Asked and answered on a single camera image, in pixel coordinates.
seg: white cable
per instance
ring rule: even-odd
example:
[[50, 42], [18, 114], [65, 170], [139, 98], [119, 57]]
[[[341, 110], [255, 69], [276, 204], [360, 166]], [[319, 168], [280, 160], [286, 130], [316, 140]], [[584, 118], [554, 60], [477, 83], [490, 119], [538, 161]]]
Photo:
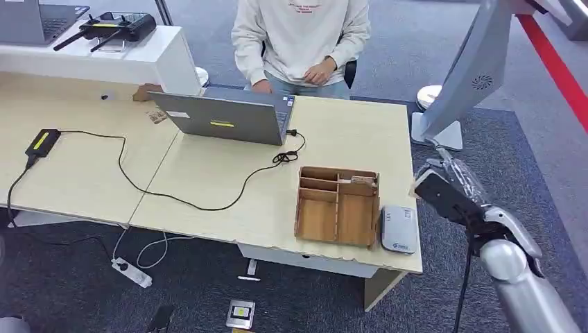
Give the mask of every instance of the white cable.
[[[167, 238], [167, 234], [165, 232], [163, 232], [164, 234], [164, 238], [160, 239], [159, 241], [153, 241], [147, 245], [145, 245], [145, 247], [141, 250], [141, 252], [139, 252], [139, 255], [137, 256], [137, 267], [142, 268], [142, 269], [149, 269], [149, 268], [153, 268], [155, 266], [157, 266], [160, 262], [162, 262], [162, 260], [165, 258], [166, 254], [167, 254], [167, 249], [168, 249], [168, 242], [169, 241], [175, 241], [176, 239], [195, 239], [195, 237], [171, 237], [171, 238]], [[145, 250], [147, 250], [148, 248], [150, 248], [151, 246], [154, 246], [156, 244], [162, 243], [164, 242], [166, 244], [165, 250], [164, 250], [164, 254], [153, 264], [149, 265], [149, 266], [143, 266], [139, 263], [139, 260], [141, 260], [141, 256], [143, 255], [143, 252], [145, 252]]]
[[121, 236], [119, 237], [119, 240], [116, 241], [116, 245], [114, 246], [114, 250], [112, 250], [112, 260], [116, 260], [116, 249], [119, 247], [119, 244], [121, 243], [121, 239], [123, 238], [123, 236], [125, 235], [125, 233], [127, 232], [128, 229], [125, 229], [123, 231], [123, 233], [121, 234]]

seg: cardboard piece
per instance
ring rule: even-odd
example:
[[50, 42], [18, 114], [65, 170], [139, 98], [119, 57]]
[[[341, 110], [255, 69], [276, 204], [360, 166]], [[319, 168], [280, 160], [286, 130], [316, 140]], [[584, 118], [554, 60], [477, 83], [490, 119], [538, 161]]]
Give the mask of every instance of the cardboard piece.
[[[151, 101], [151, 97], [149, 96], [148, 92], [163, 92], [162, 86], [160, 85], [152, 85], [151, 83], [147, 83], [142, 85], [137, 89], [132, 95], [132, 100], [135, 102], [147, 102]], [[155, 124], [161, 123], [165, 119], [167, 119], [167, 114], [159, 109], [151, 110], [145, 112], [149, 119]]]
[[302, 167], [295, 236], [370, 247], [378, 230], [378, 184], [371, 171]]

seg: laptop keyboard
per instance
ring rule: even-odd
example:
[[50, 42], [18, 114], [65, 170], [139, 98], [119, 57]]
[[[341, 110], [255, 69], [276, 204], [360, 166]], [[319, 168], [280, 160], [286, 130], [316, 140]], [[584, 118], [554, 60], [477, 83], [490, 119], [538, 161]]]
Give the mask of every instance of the laptop keyboard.
[[66, 19], [42, 19], [43, 34], [45, 38], [52, 38], [63, 32], [64, 27], [67, 25]]

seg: speaker grille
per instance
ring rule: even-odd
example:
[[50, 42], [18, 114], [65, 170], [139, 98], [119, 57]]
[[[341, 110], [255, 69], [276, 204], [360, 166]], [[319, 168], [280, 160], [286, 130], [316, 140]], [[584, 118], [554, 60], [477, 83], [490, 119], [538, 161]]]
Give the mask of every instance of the speaker grille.
[[475, 90], [484, 90], [492, 86], [494, 80], [489, 75], [480, 75], [472, 80], [472, 87]]

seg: yellow sticker on adapter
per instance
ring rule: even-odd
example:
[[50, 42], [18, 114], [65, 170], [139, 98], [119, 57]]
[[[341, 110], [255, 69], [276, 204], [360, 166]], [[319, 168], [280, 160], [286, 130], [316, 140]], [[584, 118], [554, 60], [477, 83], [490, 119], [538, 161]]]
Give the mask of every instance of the yellow sticker on adapter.
[[215, 125], [215, 126], [223, 126], [223, 127], [235, 127], [235, 125], [232, 123], [221, 123], [219, 121], [211, 121], [210, 124]]
[[43, 136], [41, 137], [41, 139], [39, 139], [39, 142], [37, 142], [37, 144], [33, 147], [33, 150], [36, 151], [37, 149], [39, 149], [39, 147], [41, 146], [41, 144], [43, 143], [43, 141], [45, 141], [45, 139], [49, 136], [49, 132], [45, 132], [45, 134], [43, 134]]

